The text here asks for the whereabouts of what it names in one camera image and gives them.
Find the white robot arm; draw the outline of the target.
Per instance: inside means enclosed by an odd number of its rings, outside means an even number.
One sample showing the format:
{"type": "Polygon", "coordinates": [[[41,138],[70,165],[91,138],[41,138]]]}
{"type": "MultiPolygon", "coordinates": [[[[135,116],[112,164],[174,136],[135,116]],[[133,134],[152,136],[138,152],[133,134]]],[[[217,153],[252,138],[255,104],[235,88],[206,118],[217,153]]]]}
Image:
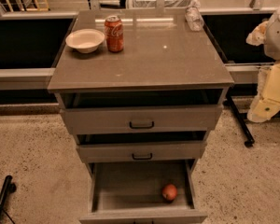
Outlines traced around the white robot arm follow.
{"type": "Polygon", "coordinates": [[[263,45],[265,55],[274,59],[272,66],[260,68],[257,95],[247,113],[250,121],[265,122],[280,111],[280,7],[248,35],[246,43],[263,45]]]}

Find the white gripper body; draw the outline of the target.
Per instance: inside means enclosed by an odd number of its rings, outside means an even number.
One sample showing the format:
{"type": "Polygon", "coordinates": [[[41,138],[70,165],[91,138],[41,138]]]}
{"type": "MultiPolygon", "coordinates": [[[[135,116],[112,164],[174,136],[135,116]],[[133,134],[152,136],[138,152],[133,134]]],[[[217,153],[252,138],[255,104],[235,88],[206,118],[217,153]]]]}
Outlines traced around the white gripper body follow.
{"type": "Polygon", "coordinates": [[[270,120],[280,111],[280,62],[260,68],[257,95],[247,113],[247,118],[256,123],[270,120]]]}

